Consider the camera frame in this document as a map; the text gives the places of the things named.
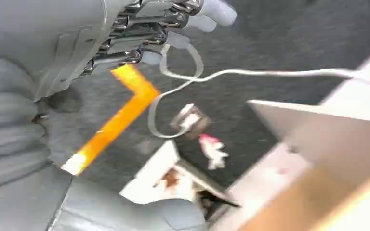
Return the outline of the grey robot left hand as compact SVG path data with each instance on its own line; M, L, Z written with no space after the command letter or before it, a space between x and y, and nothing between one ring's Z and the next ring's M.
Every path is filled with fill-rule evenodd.
M141 205L59 169L36 102L84 71L133 64L141 52L96 55L117 39L122 12L167 23L141 0L0 0L0 231L205 231L184 199Z

